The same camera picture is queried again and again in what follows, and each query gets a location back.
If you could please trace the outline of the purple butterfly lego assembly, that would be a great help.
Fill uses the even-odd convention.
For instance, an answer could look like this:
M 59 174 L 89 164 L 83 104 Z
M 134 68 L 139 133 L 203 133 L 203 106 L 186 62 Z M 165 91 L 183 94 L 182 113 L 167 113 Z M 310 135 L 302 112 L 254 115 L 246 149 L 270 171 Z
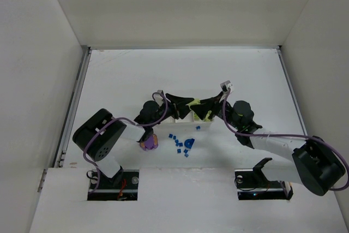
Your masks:
M 140 147 L 144 151 L 150 151 L 158 148 L 158 138 L 155 134 L 152 134 L 146 141 L 140 142 Z

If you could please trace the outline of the blue arch lego piece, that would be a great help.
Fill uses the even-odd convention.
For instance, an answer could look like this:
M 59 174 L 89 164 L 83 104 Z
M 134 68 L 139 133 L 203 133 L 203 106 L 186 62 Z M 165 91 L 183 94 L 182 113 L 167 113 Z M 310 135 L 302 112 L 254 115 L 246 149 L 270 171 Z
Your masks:
M 193 145 L 194 145 L 195 139 L 191 138 L 191 139 L 186 139 L 184 142 L 184 146 L 186 149 L 191 150 Z

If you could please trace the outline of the lime green lego brick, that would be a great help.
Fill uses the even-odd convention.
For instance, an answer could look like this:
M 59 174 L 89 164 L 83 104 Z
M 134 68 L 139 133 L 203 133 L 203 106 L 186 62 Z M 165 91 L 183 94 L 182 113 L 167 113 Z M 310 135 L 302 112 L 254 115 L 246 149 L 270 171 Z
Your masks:
M 211 111 L 208 111 L 208 113 L 206 114 L 205 118 L 202 120 L 202 119 L 200 119 L 199 116 L 194 112 L 194 113 L 193 113 L 193 120 L 194 120 L 195 122 L 212 122 L 213 120 L 209 118 L 210 115 L 211 115 L 211 113 L 212 113 Z
M 200 100 L 199 99 L 194 99 L 190 103 L 187 104 L 188 107 L 192 107 L 193 105 L 200 105 Z

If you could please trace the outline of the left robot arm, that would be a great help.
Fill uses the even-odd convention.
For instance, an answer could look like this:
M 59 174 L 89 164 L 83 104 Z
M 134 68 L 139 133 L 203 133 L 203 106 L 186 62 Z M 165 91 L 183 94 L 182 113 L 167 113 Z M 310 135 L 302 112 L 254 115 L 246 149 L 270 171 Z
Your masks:
M 194 101 L 194 98 L 160 91 L 152 97 L 133 121 L 125 117 L 114 118 L 108 110 L 100 109 L 73 134 L 73 142 L 83 151 L 84 160 L 96 168 L 96 186 L 102 178 L 114 187 L 122 180 L 123 168 L 109 156 L 120 138 L 137 142 L 144 151 L 156 149 L 158 139 L 153 127 L 168 118 L 184 119 L 191 111 L 189 104 Z

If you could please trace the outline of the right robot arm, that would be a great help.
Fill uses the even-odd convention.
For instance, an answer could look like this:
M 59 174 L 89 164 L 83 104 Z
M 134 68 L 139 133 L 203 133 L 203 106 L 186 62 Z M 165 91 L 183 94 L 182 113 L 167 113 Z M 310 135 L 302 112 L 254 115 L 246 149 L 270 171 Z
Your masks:
M 259 178 L 281 180 L 286 176 L 289 181 L 302 184 L 313 194 L 323 196 L 328 191 L 335 191 L 337 181 L 348 175 L 348 163 L 321 138 L 272 133 L 254 121 L 254 112 L 248 102 L 238 100 L 230 105 L 228 95 L 229 92 L 221 92 L 190 108 L 201 120 L 219 117 L 243 146 L 267 151 L 290 161 L 289 168 L 278 168 L 276 172 L 257 168 Z

